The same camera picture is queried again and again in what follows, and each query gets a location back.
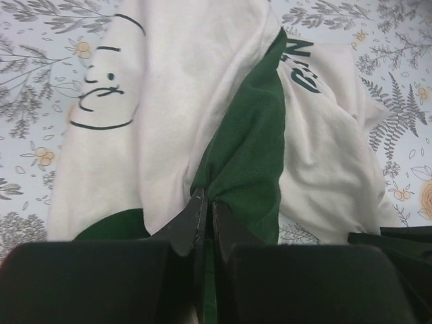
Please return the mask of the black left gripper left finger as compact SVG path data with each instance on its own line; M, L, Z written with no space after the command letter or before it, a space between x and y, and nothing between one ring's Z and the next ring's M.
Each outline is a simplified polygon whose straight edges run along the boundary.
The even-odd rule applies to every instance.
M202 323L205 192L143 240L26 243L1 265L2 323Z

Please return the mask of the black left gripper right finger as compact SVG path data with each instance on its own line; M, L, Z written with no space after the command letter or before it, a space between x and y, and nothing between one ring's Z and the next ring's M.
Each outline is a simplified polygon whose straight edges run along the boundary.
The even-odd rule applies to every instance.
M431 279L408 280L378 248L274 245L213 205L220 323L430 323Z

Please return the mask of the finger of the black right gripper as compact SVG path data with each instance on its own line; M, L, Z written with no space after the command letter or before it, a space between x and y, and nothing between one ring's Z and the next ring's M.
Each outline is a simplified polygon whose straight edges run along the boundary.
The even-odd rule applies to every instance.
M383 227L379 235L351 233L351 244L380 249L408 280L431 279L431 227Z

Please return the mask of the white green raglan t-shirt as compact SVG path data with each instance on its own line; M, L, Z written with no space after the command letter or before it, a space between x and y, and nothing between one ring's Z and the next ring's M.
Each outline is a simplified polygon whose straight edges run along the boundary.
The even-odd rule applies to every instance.
M288 36L267 1L124 1L72 107L50 241L145 238L198 188L267 243L400 226L346 45Z

